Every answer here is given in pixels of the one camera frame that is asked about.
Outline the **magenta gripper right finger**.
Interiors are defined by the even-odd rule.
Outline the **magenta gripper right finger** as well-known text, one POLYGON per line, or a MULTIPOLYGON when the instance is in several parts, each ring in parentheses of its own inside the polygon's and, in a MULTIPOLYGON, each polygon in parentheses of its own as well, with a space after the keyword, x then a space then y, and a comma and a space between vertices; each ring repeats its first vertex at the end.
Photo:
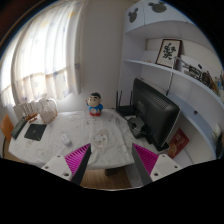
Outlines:
POLYGON ((150 184, 182 169, 182 167, 168 155, 157 155, 137 144, 132 144, 132 156, 144 185, 150 184))

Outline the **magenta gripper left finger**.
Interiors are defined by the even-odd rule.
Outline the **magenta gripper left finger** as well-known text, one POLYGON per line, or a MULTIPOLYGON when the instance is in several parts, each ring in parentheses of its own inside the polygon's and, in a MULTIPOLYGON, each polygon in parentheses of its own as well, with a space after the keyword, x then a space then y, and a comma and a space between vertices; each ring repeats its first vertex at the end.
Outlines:
POLYGON ((79 185, 83 179, 90 155, 91 144, 86 144, 66 156, 56 155, 42 169, 79 185))

